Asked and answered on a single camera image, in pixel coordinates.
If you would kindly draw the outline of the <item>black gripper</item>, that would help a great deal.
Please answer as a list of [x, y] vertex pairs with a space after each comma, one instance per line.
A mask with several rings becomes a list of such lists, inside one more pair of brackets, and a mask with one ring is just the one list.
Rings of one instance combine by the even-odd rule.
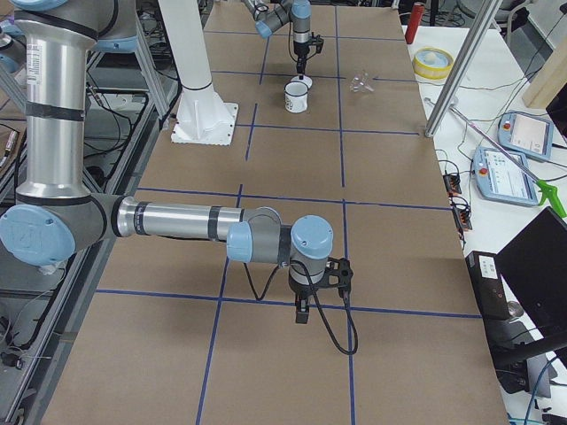
[[308, 323], [309, 319], [309, 299], [313, 294], [309, 284], [303, 284], [295, 280], [295, 278], [289, 275], [289, 286], [295, 294], [295, 306], [296, 306], [296, 323]]
[[293, 42], [293, 52], [296, 55], [296, 69], [300, 81], [305, 80], [306, 61], [309, 55], [309, 42]]

